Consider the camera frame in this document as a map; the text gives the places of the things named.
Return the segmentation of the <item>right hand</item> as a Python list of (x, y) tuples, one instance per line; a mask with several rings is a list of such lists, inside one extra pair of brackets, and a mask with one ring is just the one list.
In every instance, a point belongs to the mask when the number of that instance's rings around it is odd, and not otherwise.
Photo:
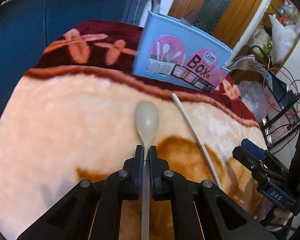
[[(267, 222), (266, 217), (269, 214), (273, 218)], [(255, 216), (259, 222), (262, 222), (265, 225), (270, 225), (271, 223), (286, 225), (288, 220), (293, 217), (293, 214), (289, 210), (283, 210), (279, 207), (275, 207), (271, 201), (262, 197), (256, 208)]]

